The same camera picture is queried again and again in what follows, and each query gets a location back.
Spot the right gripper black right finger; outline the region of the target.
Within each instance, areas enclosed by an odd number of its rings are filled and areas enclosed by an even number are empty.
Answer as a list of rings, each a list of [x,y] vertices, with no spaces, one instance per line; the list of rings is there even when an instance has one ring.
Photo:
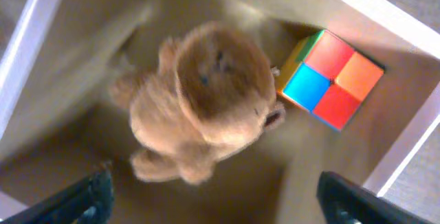
[[[316,197],[327,223],[431,224],[336,172],[323,171]]]

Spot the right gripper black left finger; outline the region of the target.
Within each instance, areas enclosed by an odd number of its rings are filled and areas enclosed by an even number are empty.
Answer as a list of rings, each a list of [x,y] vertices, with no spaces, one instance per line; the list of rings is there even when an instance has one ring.
[[[114,207],[113,177],[103,168],[18,212],[3,224],[107,224]]]

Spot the colourful two-by-two puzzle cube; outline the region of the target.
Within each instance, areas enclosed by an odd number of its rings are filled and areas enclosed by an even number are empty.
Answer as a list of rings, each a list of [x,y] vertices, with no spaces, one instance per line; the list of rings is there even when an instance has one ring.
[[[301,39],[276,77],[277,94],[341,131],[385,68],[329,30]]]

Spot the brown plush capybara toy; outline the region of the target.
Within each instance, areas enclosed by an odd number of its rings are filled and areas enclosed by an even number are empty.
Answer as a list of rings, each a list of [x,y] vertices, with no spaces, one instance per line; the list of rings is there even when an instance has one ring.
[[[109,94],[140,144],[129,161],[143,182],[202,184],[286,116],[264,51],[216,21],[164,40],[155,70],[120,76]]]

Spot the open white cardboard box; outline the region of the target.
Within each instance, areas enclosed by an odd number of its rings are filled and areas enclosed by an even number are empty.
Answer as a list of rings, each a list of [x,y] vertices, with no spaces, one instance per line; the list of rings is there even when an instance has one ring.
[[[322,171],[364,183],[439,84],[439,34],[387,0],[43,0],[53,8],[1,138],[1,191],[34,205],[110,161],[111,223],[323,223]],[[219,164],[207,183],[141,183],[137,148],[107,85],[154,68],[157,48],[200,23],[246,31],[281,66],[297,42],[327,29],[384,66],[342,131],[287,104],[283,125]]]

